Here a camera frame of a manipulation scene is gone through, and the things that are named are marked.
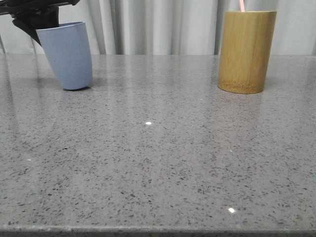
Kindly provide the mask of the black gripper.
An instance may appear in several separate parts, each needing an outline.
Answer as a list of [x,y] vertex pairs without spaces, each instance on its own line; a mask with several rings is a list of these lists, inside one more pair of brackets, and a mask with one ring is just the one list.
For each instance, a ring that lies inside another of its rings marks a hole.
[[2,0],[0,14],[10,15],[12,23],[40,43],[37,30],[59,27],[59,7],[76,5],[79,0]]

